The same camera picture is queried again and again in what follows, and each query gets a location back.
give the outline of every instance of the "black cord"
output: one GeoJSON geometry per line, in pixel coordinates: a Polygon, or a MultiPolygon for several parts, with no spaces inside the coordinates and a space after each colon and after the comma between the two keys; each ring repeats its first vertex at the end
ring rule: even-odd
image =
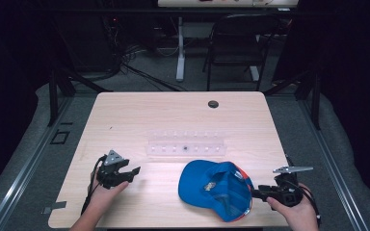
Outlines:
{"type": "Polygon", "coordinates": [[[179,85],[171,84],[171,83],[169,83],[167,81],[164,81],[164,80],[160,80],[158,78],[155,78],[155,77],[153,77],[153,76],[151,76],[149,74],[146,74],[146,73],[144,73],[144,72],[142,72],[142,71],[140,71],[140,70],[138,70],[138,69],[136,69],[136,68],[134,68],[134,67],[132,67],[132,66],[130,66],[128,64],[122,64],[122,65],[124,67],[126,67],[128,71],[130,71],[130,72],[132,72],[134,74],[140,75],[140,76],[146,78],[147,80],[150,80],[150,81],[153,81],[153,82],[155,82],[157,84],[160,84],[160,85],[162,85],[162,86],[164,86],[164,87],[166,87],[166,88],[168,88],[170,90],[173,90],[173,91],[185,90],[185,91],[187,91],[186,89],[180,87],[179,85]]]}
{"type": "Polygon", "coordinates": [[[82,208],[82,212],[80,215],[83,215],[83,213],[86,211],[87,209],[87,206],[89,206],[90,204],[90,200],[92,199],[92,195],[95,191],[95,189],[97,189],[98,185],[100,185],[100,183],[98,183],[95,188],[92,190],[93,188],[93,183],[94,183],[94,177],[95,177],[95,173],[97,172],[97,166],[98,166],[98,163],[100,162],[104,162],[104,160],[106,160],[107,156],[104,155],[102,157],[100,157],[97,162],[95,163],[94,165],[94,169],[92,170],[92,177],[90,179],[90,185],[89,185],[89,188],[88,188],[88,192],[87,192],[87,196],[86,196],[86,200],[84,201],[84,204],[83,204],[83,208],[82,208]]]}
{"type": "Polygon", "coordinates": [[[310,203],[311,203],[311,205],[314,209],[315,216],[317,218],[317,225],[318,225],[318,227],[320,227],[321,215],[320,215],[320,212],[318,210],[317,204],[315,203],[314,195],[311,193],[311,191],[309,189],[307,189],[305,187],[300,186],[300,189],[301,189],[303,195],[305,195],[305,197],[307,197],[307,199],[310,201],[310,203]]]}
{"type": "MultiPolygon", "coordinates": [[[[286,160],[287,160],[287,163],[289,166],[293,167],[294,166],[294,163],[293,161],[291,160],[290,156],[286,153],[284,153],[284,156],[286,157],[286,160]]],[[[297,179],[297,172],[293,172],[292,174],[294,174],[294,177],[297,179]]]]}

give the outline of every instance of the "baseball cap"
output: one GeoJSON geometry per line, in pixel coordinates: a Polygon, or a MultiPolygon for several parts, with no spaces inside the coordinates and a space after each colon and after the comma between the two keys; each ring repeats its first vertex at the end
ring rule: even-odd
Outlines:
{"type": "Polygon", "coordinates": [[[186,203],[212,209],[225,222],[242,218],[251,210],[250,177],[232,162],[195,160],[184,167],[178,184],[186,203]]]}

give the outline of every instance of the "chair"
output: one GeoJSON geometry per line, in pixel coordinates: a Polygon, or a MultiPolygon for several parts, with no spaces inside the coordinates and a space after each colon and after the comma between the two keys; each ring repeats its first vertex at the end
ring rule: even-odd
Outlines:
{"type": "Polygon", "coordinates": [[[279,20],[269,14],[230,14],[219,19],[209,37],[203,72],[208,66],[207,90],[210,90],[211,65],[260,66],[256,89],[259,90],[269,43],[278,29],[279,20]],[[256,36],[266,36],[258,42],[256,36]]]}

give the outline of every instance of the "gray mat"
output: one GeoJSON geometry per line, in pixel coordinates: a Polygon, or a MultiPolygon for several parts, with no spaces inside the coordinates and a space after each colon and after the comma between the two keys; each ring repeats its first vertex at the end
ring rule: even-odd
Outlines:
{"type": "MultiPolygon", "coordinates": [[[[273,46],[262,90],[270,88],[271,76],[277,63],[280,44],[273,46]]],[[[187,48],[187,61],[185,64],[185,80],[177,83],[174,80],[176,73],[176,55],[161,57],[149,52],[140,52],[136,59],[129,64],[136,68],[180,85],[189,91],[206,88],[206,74],[202,73],[204,53],[200,48],[187,48]]],[[[96,82],[101,87],[114,91],[157,91],[146,79],[124,74],[125,69],[113,78],[96,82]]],[[[212,87],[214,90],[252,90],[253,84],[246,83],[250,78],[243,69],[215,69],[212,87]]],[[[10,216],[5,230],[50,230],[47,225],[49,215],[43,215],[42,209],[56,201],[58,192],[66,176],[66,170],[71,161],[74,150],[83,132],[87,118],[92,108],[95,94],[87,87],[74,83],[78,93],[74,97],[66,114],[62,117],[60,132],[69,132],[64,144],[48,144],[44,148],[43,157],[34,177],[20,197],[10,216]]],[[[321,230],[353,230],[347,213],[328,175],[325,164],[321,158],[321,149],[309,124],[305,121],[305,114],[299,103],[290,94],[294,86],[287,88],[282,96],[267,97],[272,116],[277,127],[284,151],[293,160],[296,166],[313,166],[314,170],[299,174],[299,180],[307,184],[317,198],[323,224],[321,230]]],[[[29,130],[22,143],[16,149],[7,169],[0,178],[0,202],[9,190],[15,176],[22,168],[22,164],[31,155],[46,129],[48,122],[48,91],[47,86],[38,91],[40,105],[29,130]]],[[[342,171],[351,192],[359,206],[370,230],[370,191],[363,185],[353,165],[351,146],[345,132],[333,113],[327,99],[322,97],[321,126],[323,135],[329,144],[330,150],[342,171]]],[[[265,228],[271,230],[289,230],[288,228],[265,228]]]]}

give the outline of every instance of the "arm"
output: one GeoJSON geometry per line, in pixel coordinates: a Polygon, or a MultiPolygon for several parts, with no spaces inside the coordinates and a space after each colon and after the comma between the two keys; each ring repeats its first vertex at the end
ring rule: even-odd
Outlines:
{"type": "Polygon", "coordinates": [[[294,207],[287,207],[270,196],[267,197],[269,205],[281,213],[287,220],[288,225],[294,231],[318,231],[317,218],[310,201],[303,196],[300,204],[294,207]]]}
{"type": "MultiPolygon", "coordinates": [[[[94,181],[93,187],[97,186],[97,180],[94,181]]],[[[127,188],[128,182],[124,181],[118,186],[107,190],[101,186],[96,187],[92,193],[92,199],[83,215],[77,219],[70,230],[94,230],[98,221],[104,215],[104,213],[109,209],[113,202],[115,196],[121,193],[125,188],[127,188]]]]}

